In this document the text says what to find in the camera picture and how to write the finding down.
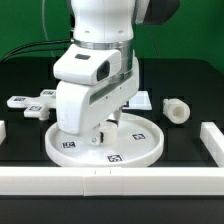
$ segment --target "black tabletop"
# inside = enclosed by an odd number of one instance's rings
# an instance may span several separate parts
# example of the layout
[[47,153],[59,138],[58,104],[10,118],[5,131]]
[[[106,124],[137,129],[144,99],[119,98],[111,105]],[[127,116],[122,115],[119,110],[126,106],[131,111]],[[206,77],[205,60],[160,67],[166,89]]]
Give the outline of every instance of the black tabletop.
[[[56,122],[28,119],[10,109],[11,96],[37,97],[55,89],[54,60],[20,58],[0,64],[0,120],[7,138],[0,166],[56,166],[45,151],[44,136]],[[148,91],[152,111],[132,111],[155,122],[165,136],[164,152],[154,167],[216,167],[200,140],[203,121],[224,130],[224,76],[200,60],[140,59],[140,90]],[[178,98],[191,109],[176,125],[162,112],[163,100]],[[223,197],[0,197],[1,223],[223,223]]]

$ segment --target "white circular platform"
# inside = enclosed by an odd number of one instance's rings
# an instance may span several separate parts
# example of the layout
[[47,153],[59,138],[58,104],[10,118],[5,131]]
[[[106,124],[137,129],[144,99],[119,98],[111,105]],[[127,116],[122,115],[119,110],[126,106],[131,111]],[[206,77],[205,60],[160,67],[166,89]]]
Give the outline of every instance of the white circular platform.
[[161,156],[164,135],[151,121],[122,113],[116,144],[86,142],[85,136],[62,132],[57,123],[45,136],[48,156],[63,167],[147,167]]

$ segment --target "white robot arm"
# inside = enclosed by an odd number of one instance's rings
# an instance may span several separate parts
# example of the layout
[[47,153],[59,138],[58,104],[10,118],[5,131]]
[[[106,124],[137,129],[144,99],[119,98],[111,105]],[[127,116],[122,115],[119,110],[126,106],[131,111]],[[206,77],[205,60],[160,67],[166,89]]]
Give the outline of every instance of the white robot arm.
[[164,20],[167,14],[162,19],[159,13],[153,15],[155,2],[160,2],[157,8],[166,2],[160,12],[179,0],[69,1],[75,16],[74,44],[54,66],[55,77],[62,80],[56,97],[61,130],[83,135],[136,94],[139,72],[132,22],[147,23],[153,16],[157,23]]

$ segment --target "small white object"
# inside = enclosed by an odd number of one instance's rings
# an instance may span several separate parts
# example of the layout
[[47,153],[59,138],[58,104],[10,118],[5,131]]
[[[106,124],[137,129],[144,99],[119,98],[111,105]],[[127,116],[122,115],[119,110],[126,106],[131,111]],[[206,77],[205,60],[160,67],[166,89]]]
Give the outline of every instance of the small white object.
[[117,124],[109,121],[100,123],[99,131],[102,133],[103,145],[113,145],[117,142]]
[[76,40],[117,43],[133,38],[131,22],[135,0],[72,0],[71,3]]
[[54,76],[67,82],[96,85],[102,81],[97,72],[104,63],[109,63],[109,73],[105,74],[105,78],[117,74],[121,69],[121,52],[118,50],[90,50],[72,44],[55,63]]
[[124,106],[123,110],[152,110],[147,91],[138,91]]
[[24,111],[25,117],[49,119],[49,109],[56,108],[56,90],[45,89],[40,97],[13,96],[7,101],[11,108],[27,108]]
[[0,121],[0,145],[4,141],[5,137],[6,137],[5,122]]
[[179,99],[165,99],[163,113],[175,124],[182,124],[190,117],[189,106]]
[[131,114],[121,115],[115,144],[94,147],[88,138],[67,134],[56,123],[45,136],[47,154],[62,167],[147,167],[161,156],[164,143],[158,126]]
[[219,167],[224,167],[224,135],[213,122],[202,122],[200,138]]

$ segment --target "green background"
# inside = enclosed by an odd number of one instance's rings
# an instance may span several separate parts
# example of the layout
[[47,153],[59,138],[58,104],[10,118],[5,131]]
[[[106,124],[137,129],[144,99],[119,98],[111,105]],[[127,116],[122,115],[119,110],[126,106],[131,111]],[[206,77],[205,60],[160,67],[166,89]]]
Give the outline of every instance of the green background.
[[[44,41],[41,18],[42,0],[0,0],[0,57],[18,46]],[[46,0],[46,26],[50,40],[69,38],[66,0]],[[182,0],[172,19],[150,29],[158,54],[148,27],[137,25],[137,57],[203,59],[224,74],[223,0]],[[51,56],[50,52],[30,55]]]

